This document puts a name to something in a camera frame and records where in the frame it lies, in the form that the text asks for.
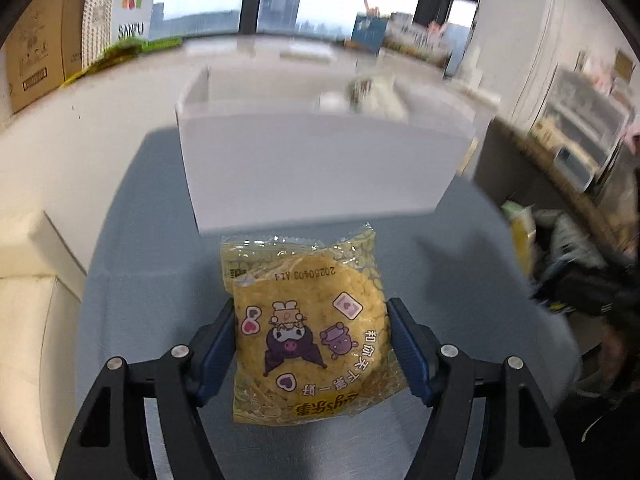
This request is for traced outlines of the yellow cartoon cracker pack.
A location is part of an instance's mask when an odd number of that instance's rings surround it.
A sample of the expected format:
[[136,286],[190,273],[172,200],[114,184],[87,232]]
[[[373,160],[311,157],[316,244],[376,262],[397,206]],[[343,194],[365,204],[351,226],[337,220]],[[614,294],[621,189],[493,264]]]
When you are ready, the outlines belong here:
[[406,388],[375,248],[368,224],[333,244],[222,240],[236,317],[236,422],[281,427],[355,416]]

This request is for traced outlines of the dark side table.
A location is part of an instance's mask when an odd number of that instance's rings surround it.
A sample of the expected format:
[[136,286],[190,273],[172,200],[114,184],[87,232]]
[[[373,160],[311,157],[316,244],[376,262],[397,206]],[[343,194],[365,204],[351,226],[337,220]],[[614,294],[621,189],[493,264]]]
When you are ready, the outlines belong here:
[[639,159],[622,146],[604,176],[578,191],[540,143],[499,117],[491,119],[473,181],[500,206],[507,200],[566,212],[599,246],[630,260],[639,244]]

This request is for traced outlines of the clear plastic drawer unit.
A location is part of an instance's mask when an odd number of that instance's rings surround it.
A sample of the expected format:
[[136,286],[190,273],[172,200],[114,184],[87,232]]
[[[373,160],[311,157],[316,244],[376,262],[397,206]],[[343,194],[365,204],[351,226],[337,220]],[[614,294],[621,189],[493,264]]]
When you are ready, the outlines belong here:
[[631,110],[593,87],[582,73],[557,67],[529,134],[579,192],[608,168]]

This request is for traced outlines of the cream sofa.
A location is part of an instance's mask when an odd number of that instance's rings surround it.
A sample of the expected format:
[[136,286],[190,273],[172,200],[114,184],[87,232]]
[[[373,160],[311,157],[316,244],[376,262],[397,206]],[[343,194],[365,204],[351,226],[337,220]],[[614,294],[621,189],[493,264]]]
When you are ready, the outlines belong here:
[[33,479],[52,479],[76,416],[86,274],[45,212],[1,216],[1,434]]

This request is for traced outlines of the white storage box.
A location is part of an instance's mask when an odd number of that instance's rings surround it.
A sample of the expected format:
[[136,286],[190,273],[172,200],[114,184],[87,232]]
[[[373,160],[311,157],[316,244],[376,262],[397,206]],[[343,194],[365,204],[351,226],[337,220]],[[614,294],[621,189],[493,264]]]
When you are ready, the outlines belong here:
[[474,110],[432,84],[398,86],[405,120],[354,112],[322,67],[206,67],[176,105],[203,232],[434,209],[476,135]]

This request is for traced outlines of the printed display board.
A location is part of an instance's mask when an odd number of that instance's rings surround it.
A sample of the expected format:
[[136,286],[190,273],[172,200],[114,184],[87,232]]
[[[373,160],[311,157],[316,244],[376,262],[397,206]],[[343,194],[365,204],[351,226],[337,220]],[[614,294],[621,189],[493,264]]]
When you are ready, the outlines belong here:
[[444,39],[444,32],[446,25],[436,22],[423,26],[396,15],[382,18],[358,14],[348,44],[374,54],[384,48],[445,68],[452,49]]

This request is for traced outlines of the brown cardboard box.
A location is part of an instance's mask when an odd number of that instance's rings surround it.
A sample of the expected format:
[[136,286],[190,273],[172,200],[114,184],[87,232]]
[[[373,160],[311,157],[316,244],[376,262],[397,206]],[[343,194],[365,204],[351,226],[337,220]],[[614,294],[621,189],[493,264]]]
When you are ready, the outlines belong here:
[[85,0],[32,0],[9,34],[6,73],[14,113],[80,72]]

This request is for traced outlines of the green packets on sill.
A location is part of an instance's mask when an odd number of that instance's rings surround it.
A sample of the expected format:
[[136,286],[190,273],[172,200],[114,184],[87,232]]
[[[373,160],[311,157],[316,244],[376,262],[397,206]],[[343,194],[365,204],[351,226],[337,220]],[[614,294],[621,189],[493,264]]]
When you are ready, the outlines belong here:
[[129,62],[139,56],[162,52],[181,47],[183,39],[180,37],[170,37],[155,40],[142,40],[132,38],[119,41],[106,48],[102,55],[88,67],[83,68],[78,73],[65,79],[61,88],[65,88],[85,76],[90,76],[108,70],[114,66]]

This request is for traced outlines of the white SANFU shopping bag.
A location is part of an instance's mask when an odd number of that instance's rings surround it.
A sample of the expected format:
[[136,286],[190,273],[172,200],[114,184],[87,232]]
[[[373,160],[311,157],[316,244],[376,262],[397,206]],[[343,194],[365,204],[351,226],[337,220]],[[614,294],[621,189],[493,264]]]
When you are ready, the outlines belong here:
[[85,0],[81,29],[82,67],[88,68],[113,44],[147,40],[154,0]]

